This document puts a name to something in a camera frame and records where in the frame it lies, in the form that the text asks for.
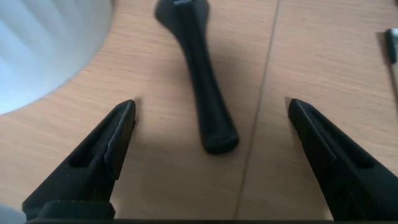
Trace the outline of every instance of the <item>black handle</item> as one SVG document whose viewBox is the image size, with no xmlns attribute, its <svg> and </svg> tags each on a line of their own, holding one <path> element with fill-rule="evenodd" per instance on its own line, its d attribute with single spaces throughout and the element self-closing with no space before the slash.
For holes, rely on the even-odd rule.
<svg viewBox="0 0 398 224">
<path fill-rule="evenodd" d="M 156 11 L 185 53 L 203 146 L 211 154 L 220 154 L 234 149 L 239 138 L 213 75 L 204 32 L 207 14 L 205 0 L 160 0 Z"/>
</svg>

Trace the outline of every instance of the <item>white lampshade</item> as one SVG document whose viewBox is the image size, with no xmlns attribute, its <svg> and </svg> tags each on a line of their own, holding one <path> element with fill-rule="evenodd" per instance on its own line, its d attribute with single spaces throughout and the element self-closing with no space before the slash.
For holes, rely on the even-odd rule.
<svg viewBox="0 0 398 224">
<path fill-rule="evenodd" d="M 109 0 L 0 0 L 0 114 L 82 69 L 111 27 Z"/>
</svg>

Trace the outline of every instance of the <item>wood grain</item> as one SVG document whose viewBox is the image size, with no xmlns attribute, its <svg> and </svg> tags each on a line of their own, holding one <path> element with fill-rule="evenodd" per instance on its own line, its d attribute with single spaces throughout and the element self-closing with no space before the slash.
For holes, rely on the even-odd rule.
<svg viewBox="0 0 398 224">
<path fill-rule="evenodd" d="M 239 218 L 331 218 L 287 98 L 311 103 L 398 174 L 396 99 L 377 39 L 397 21 L 393 0 L 280 2 Z"/>
<path fill-rule="evenodd" d="M 210 1 L 208 44 L 241 143 L 201 147 L 182 51 L 152 15 L 153 0 L 116 1 L 103 48 L 67 84 L 0 116 L 0 201 L 22 201 L 119 102 L 137 100 L 112 202 L 123 218 L 232 218 L 243 179 L 277 0 Z"/>
</svg>

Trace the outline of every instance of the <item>black plastic object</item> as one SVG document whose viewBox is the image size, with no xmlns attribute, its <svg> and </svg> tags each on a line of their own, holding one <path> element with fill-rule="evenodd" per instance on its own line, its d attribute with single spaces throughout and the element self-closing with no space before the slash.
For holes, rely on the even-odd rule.
<svg viewBox="0 0 398 224">
<path fill-rule="evenodd" d="M 335 221 L 398 220 L 398 178 L 312 105 L 292 100 L 289 118 Z"/>
<path fill-rule="evenodd" d="M 398 48 L 398 29 L 386 30 L 386 47 L 387 53 L 391 64 L 397 62 L 397 48 Z"/>
<path fill-rule="evenodd" d="M 109 199 L 120 176 L 135 116 L 136 105 L 132 100 L 117 105 L 24 201 L 22 209 L 27 219 L 57 216 L 57 208 L 71 215 L 76 208 L 90 208 L 93 205 L 90 201 L 100 203 L 96 210 L 101 212 L 89 214 L 89 218 L 113 218 Z M 51 206 L 44 209 L 46 203 Z"/>
<path fill-rule="evenodd" d="M 155 16 L 180 42 L 195 93 L 201 140 L 210 154 L 231 151 L 238 133 L 218 89 L 206 46 L 206 0 L 160 0 Z"/>
</svg>

